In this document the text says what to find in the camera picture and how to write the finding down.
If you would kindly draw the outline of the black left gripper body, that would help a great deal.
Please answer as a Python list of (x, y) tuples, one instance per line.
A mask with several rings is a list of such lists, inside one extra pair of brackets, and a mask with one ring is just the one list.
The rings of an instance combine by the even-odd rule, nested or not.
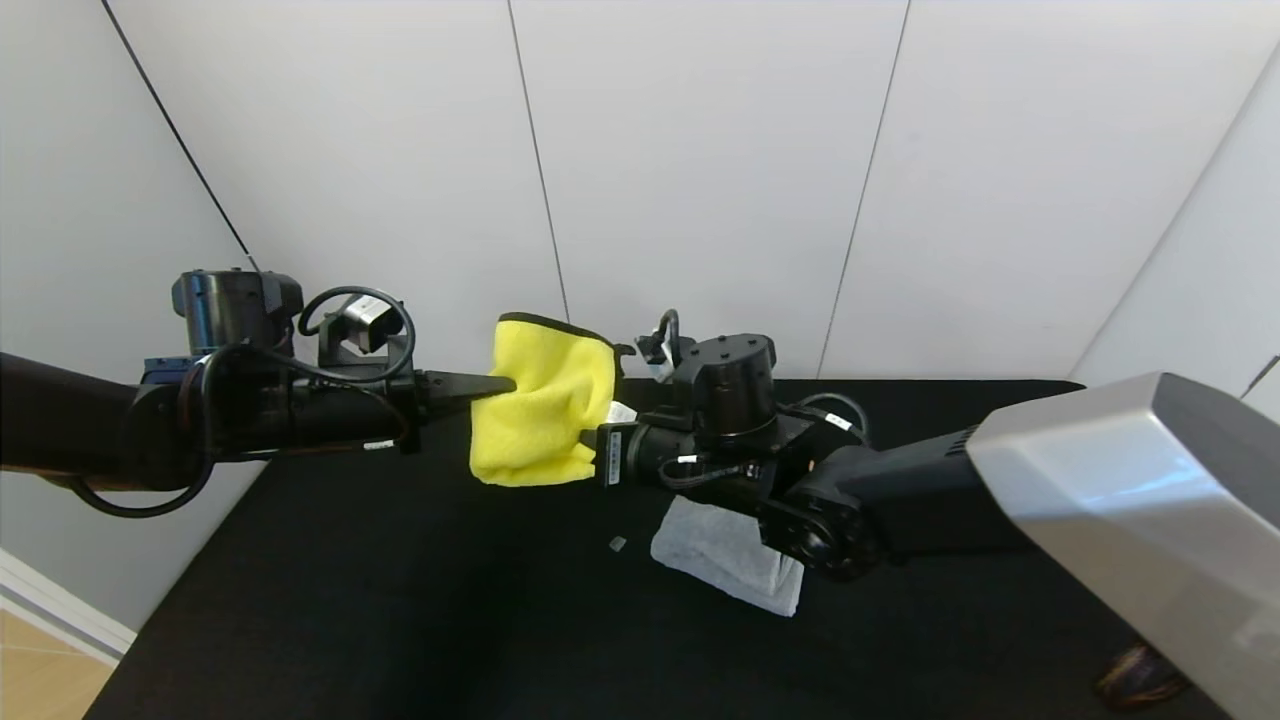
[(390, 380), (294, 380), (294, 438), (303, 446), (406, 442), (417, 429), (413, 395)]

